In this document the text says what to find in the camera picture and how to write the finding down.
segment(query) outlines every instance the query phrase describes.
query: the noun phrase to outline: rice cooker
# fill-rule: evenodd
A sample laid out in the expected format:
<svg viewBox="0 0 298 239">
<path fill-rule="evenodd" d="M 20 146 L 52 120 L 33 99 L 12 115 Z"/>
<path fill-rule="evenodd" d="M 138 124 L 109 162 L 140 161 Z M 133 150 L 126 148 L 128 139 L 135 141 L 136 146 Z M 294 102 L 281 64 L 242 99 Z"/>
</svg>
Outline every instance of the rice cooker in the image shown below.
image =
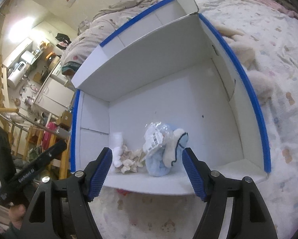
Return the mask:
<svg viewBox="0 0 298 239">
<path fill-rule="evenodd" d="M 16 89 L 20 79 L 26 73 L 28 69 L 28 65 L 24 61 L 20 61 L 17 67 L 11 72 L 9 77 L 7 78 L 7 85 L 12 89 Z"/>
</svg>

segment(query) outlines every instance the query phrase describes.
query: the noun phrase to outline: blue gripper pad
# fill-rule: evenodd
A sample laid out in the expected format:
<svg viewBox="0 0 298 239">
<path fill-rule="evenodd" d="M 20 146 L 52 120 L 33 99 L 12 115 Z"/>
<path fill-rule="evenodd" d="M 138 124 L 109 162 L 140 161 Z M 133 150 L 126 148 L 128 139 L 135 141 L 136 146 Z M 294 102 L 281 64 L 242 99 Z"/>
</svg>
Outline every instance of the blue gripper pad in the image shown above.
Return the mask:
<svg viewBox="0 0 298 239">
<path fill-rule="evenodd" d="M 184 164 L 187 175 L 190 179 L 196 195 L 203 201 L 208 198 L 208 173 L 209 167 L 205 162 L 199 161 L 194 155 L 191 148 L 186 148 L 182 151 L 182 162 Z"/>
<path fill-rule="evenodd" d="M 99 196 L 102 185 L 107 177 L 112 164 L 112 151 L 105 147 L 95 161 L 90 162 L 85 168 L 85 186 L 83 193 L 89 202 Z"/>
</svg>

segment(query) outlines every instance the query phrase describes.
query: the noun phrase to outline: bed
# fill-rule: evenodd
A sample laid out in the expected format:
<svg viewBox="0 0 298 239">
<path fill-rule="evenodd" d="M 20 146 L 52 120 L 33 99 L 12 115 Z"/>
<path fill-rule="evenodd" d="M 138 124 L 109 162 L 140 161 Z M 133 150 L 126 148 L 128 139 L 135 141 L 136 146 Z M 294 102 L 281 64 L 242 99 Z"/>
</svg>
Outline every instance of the bed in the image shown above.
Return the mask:
<svg viewBox="0 0 298 239">
<path fill-rule="evenodd" d="M 157 1 L 130 0 L 99 12 L 64 52 L 63 71 L 73 74 L 101 41 Z M 271 0 L 195 1 L 224 36 L 244 33 L 240 48 L 251 47 L 255 54 L 247 68 L 272 80 L 273 93 L 261 106 L 272 172 L 257 186 L 278 237 L 290 238 L 298 228 L 298 14 Z M 231 205 L 228 200 L 220 238 L 226 238 Z M 193 237 L 204 203 L 194 195 L 153 196 L 103 187 L 90 208 L 103 238 L 185 239 Z"/>
</svg>

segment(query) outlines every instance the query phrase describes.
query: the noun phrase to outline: white cabinet door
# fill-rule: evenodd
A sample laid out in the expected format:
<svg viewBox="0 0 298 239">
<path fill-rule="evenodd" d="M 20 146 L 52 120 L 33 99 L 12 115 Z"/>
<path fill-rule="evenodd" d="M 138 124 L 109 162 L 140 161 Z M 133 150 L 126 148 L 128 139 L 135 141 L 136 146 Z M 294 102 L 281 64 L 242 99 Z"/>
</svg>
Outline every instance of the white cabinet door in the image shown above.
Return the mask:
<svg viewBox="0 0 298 239">
<path fill-rule="evenodd" d="M 49 78 L 44 85 L 43 95 L 68 108 L 74 96 L 74 92 L 63 86 L 56 80 Z"/>
<path fill-rule="evenodd" d="M 50 112 L 58 117 L 61 116 L 63 111 L 67 109 L 63 105 L 53 101 L 45 95 L 40 95 L 40 97 L 37 98 L 35 104 L 42 110 Z"/>
</svg>

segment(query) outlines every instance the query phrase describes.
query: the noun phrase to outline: human hand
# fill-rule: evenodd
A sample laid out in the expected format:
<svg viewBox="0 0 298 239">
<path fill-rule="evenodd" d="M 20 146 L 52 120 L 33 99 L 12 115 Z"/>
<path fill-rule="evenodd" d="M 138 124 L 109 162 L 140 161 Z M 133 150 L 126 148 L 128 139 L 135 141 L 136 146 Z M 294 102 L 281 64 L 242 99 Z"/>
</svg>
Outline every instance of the human hand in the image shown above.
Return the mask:
<svg viewBox="0 0 298 239">
<path fill-rule="evenodd" d="M 8 216 L 10 218 L 11 223 L 18 230 L 22 226 L 25 213 L 26 213 L 26 208 L 23 204 L 11 206 L 8 211 Z"/>
</svg>

